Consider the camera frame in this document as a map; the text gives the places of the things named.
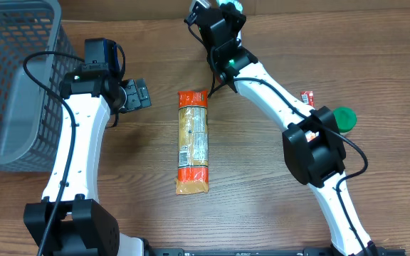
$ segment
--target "gray plastic basket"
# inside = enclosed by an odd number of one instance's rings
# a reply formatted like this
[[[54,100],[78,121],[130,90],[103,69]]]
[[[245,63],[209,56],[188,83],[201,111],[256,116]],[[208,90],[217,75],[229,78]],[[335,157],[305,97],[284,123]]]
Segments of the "gray plastic basket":
[[[56,0],[0,0],[0,170],[51,171],[61,132],[57,100],[23,71],[24,58],[37,51],[74,54],[61,26]],[[28,69],[52,90],[78,65],[70,58],[45,55]]]

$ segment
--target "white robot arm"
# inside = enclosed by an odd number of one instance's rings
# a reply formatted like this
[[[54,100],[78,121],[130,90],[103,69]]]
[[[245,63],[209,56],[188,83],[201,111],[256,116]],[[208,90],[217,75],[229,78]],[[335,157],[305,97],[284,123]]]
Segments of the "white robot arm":
[[[98,199],[98,165],[100,146],[103,140],[105,125],[110,118],[110,108],[104,97],[92,97],[90,93],[71,95],[65,100],[74,112],[76,129],[74,151],[62,201],[73,201],[75,195],[84,195],[84,199]],[[63,107],[63,126],[56,154],[55,165],[42,198],[56,201],[58,184],[64,173],[65,162],[70,145],[70,118]]]
[[[310,111],[313,110],[311,106],[304,104],[297,98],[293,97],[286,89],[279,85],[259,62],[256,64],[251,63],[241,69],[240,74],[237,75],[236,78],[258,78],[265,80],[275,87],[278,92],[284,95],[284,97],[305,116],[310,116]],[[293,113],[289,106],[287,106],[269,87],[250,80],[236,81],[235,87],[240,95],[248,98],[268,117],[270,117],[279,126],[282,132],[288,128],[289,124],[297,124],[303,121],[303,118]],[[322,188],[318,188],[310,183],[308,184],[308,187],[311,188],[314,193],[320,208],[324,213],[325,219],[327,220],[332,235],[333,246],[343,255],[358,255],[358,253],[362,251],[362,247],[355,234],[349,228],[349,223],[347,222],[335,190],[337,182],[344,176],[345,174],[343,173],[329,177],[324,182],[324,187]],[[342,183],[340,188],[342,190],[341,196],[351,221],[357,229],[357,233],[364,245],[368,245],[371,239],[360,224],[357,213],[352,205],[346,183]]]
[[[193,1],[191,5],[192,15],[186,18],[185,22],[189,26],[193,23],[199,26],[204,45],[209,52],[210,67],[216,76],[221,78],[221,82],[223,84],[228,82],[235,92],[248,98],[284,132],[288,130],[290,124],[299,124],[304,120],[304,117],[309,117],[314,109],[292,96],[279,85],[258,62],[257,58],[241,47],[240,30],[246,17],[241,15],[241,8],[234,6],[234,2],[236,1],[218,1],[221,7],[220,11],[226,15],[224,18],[216,18],[218,12],[216,9],[211,10],[209,4],[205,4],[203,0]],[[226,28],[228,35],[222,34]],[[257,80],[263,80],[271,87],[260,84]],[[367,248],[373,243],[360,224],[346,187],[346,181],[340,185],[340,195],[344,207],[341,205],[336,192],[338,181],[346,174],[343,171],[341,173],[337,171],[327,175],[320,186],[306,183],[314,193],[327,220],[333,247],[341,255],[366,255]]]

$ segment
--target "green cap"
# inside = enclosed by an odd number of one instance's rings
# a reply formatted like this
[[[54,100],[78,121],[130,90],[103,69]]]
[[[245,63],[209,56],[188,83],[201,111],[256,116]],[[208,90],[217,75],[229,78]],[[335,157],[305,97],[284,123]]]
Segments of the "green cap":
[[[333,110],[340,132],[349,132],[357,124],[357,115],[348,107],[338,107]]]

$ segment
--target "small red packet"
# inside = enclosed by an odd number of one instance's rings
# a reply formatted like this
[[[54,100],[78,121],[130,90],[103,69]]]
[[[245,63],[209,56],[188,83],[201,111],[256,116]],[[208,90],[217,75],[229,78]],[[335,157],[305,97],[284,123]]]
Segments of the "small red packet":
[[[312,93],[312,91],[302,91],[300,92],[300,95],[302,97],[303,103],[314,107],[314,94]]]

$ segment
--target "food package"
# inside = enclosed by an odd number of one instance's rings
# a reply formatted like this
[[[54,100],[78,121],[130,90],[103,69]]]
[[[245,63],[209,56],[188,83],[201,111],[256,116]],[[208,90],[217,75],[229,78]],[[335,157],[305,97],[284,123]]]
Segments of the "food package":
[[[208,113],[206,91],[178,92],[177,195],[207,193]]]
[[[314,107],[314,94],[312,93],[312,91],[302,91],[300,92],[300,95],[302,97],[303,103]]]

